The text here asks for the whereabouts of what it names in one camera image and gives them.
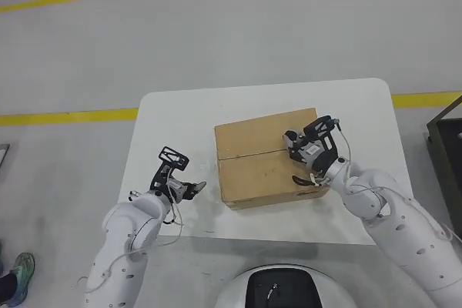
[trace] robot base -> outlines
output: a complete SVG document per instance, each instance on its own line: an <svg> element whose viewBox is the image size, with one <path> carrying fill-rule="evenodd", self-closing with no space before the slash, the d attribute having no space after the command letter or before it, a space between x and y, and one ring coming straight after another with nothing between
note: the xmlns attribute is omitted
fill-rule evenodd
<svg viewBox="0 0 462 308"><path fill-rule="evenodd" d="M299 265L275 264L250 269L230 281L216 308L294 306L356 308L347 291L327 275Z"/></svg>

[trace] yellow floor line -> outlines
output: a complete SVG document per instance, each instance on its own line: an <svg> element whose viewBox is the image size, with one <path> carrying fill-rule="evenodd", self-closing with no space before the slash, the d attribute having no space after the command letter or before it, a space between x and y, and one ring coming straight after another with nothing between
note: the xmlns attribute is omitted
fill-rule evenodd
<svg viewBox="0 0 462 308"><path fill-rule="evenodd" d="M461 95L462 92L392 95L392 102L394 108L446 107Z"/></svg>
<svg viewBox="0 0 462 308"><path fill-rule="evenodd" d="M1 115L0 126L40 126L86 122L133 121L138 108L86 112L46 113L38 115Z"/></svg>
<svg viewBox="0 0 462 308"><path fill-rule="evenodd" d="M444 107L451 104L462 92L392 95L394 108ZM0 115L0 126L41 126L51 124L75 124L87 122L134 121L138 108L97 110L86 112L62 112L37 115Z"/></svg>
<svg viewBox="0 0 462 308"><path fill-rule="evenodd" d="M4 5L0 6L0 13L19 11L27 8L37 8L39 6L45 5L58 5L67 2L74 2L76 0L37 0L31 2L21 2L14 5Z"/></svg>

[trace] gray floor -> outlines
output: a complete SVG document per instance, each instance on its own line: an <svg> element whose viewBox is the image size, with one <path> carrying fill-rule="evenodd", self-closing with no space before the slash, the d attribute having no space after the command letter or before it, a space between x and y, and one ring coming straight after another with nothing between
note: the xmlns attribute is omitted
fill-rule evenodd
<svg viewBox="0 0 462 308"><path fill-rule="evenodd" d="M393 94L462 90L462 0L82 0L0 14L0 115L368 77Z"/></svg>
<svg viewBox="0 0 462 308"><path fill-rule="evenodd" d="M422 136L425 121L437 111L398 109L396 114L414 194L449 224ZM110 122L0 128L0 142L12 144L0 171L4 260L12 264L23 250L38 259L25 307L79 304L82 291L75 282L89 272L102 245L100 223L117 200L133 126ZM373 246L191 237L152 251L137 307L211 307L226 281L277 262L311 266L332 276L359 307L434 307ZM179 295L173 296L173 290Z"/></svg>

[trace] white table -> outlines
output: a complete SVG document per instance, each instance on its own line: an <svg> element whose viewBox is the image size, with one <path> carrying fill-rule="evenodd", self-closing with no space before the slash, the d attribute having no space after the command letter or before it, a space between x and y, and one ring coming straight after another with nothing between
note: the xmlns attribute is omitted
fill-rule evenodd
<svg viewBox="0 0 462 308"><path fill-rule="evenodd" d="M385 169L412 194L388 86L380 79L355 79L149 93L140 103L119 200L126 201L132 189L148 190L161 163L158 154L169 146L190 159L185 172L174 172L177 179L207 181L193 201L179 205L183 236L373 244L332 191L322 199L239 211L221 202L214 126L310 107L340 119L354 161ZM334 139L347 156L337 131ZM163 226L160 234L178 231Z"/></svg>

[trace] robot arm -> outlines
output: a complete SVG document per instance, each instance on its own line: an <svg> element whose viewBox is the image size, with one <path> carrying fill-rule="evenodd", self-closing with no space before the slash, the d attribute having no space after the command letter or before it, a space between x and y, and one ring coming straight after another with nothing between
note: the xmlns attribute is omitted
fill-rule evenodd
<svg viewBox="0 0 462 308"><path fill-rule="evenodd" d="M191 200L206 185L180 182L172 171L183 171L188 158L165 147L150 190L131 192L129 201L113 207L102 222L106 239L95 257L86 284L85 307L134 307L146 271L147 250L156 240L161 225L174 203Z"/></svg>
<svg viewBox="0 0 462 308"><path fill-rule="evenodd" d="M345 207L362 219L385 255L411 276L440 308L462 308L462 261L440 224L384 171L361 170L338 157L330 131L339 120L319 118L304 135L284 135L291 159L312 172L299 185L330 185ZM390 214L382 214L388 206Z"/></svg>

